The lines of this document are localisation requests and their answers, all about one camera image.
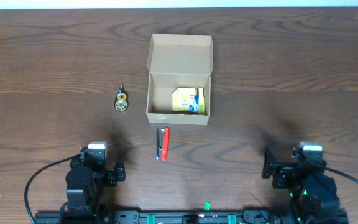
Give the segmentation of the red black stapler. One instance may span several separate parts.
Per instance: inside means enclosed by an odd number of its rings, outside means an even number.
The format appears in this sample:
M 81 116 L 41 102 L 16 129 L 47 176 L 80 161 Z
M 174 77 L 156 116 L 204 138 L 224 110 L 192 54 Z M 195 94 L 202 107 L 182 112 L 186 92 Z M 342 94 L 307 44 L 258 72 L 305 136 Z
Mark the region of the red black stapler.
M 157 128 L 157 147 L 156 160 L 166 161 L 170 143 L 170 129 L 169 127 Z

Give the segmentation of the yellow sticky note pad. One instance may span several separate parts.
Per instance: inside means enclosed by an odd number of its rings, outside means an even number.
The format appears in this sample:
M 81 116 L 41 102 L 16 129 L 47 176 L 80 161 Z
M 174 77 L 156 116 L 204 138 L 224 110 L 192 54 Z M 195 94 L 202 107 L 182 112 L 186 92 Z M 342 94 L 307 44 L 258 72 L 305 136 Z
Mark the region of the yellow sticky note pad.
M 197 96 L 194 88 L 177 88 L 172 93 L 172 110 L 188 111 L 188 100 L 190 96 Z

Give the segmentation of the yellow highlighter pen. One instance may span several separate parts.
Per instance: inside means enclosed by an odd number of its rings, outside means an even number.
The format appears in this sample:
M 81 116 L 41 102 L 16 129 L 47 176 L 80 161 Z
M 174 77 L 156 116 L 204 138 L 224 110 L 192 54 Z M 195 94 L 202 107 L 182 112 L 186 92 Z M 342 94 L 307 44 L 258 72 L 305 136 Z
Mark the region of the yellow highlighter pen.
M 206 108 L 205 108 L 205 95 L 204 95 L 204 88 L 198 88 L 198 115 L 205 115 Z

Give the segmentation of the blue white staples box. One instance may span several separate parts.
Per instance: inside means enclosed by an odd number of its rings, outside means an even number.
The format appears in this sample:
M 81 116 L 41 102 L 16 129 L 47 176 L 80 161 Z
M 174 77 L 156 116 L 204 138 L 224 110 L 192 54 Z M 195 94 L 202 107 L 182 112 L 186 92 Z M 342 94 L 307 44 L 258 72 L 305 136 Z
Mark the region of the blue white staples box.
M 188 100 L 188 111 L 192 113 L 198 113 L 199 107 L 199 98 L 197 96 L 191 95 Z

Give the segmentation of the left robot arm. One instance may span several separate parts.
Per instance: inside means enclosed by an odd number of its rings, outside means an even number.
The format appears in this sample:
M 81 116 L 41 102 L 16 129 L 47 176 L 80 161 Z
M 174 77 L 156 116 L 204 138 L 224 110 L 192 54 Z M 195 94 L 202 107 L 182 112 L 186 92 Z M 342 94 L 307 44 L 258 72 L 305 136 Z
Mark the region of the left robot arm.
M 106 167 L 105 149 L 82 149 L 70 162 L 66 175 L 68 213 L 74 217 L 95 217 L 101 212 L 106 187 L 126 179 L 124 159 L 119 152 L 114 167 Z

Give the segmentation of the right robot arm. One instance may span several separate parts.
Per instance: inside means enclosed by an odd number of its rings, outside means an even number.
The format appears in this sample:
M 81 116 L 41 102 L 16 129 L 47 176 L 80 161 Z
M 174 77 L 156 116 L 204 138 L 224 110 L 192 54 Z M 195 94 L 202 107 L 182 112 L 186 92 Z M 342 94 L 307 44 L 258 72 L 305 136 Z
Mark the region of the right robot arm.
M 293 148 L 295 162 L 279 161 L 269 148 L 264 151 L 262 178 L 272 178 L 272 187 L 287 189 L 289 205 L 269 216 L 270 223 L 341 223 L 340 201 L 333 178 L 324 174 L 323 147 L 301 142 Z

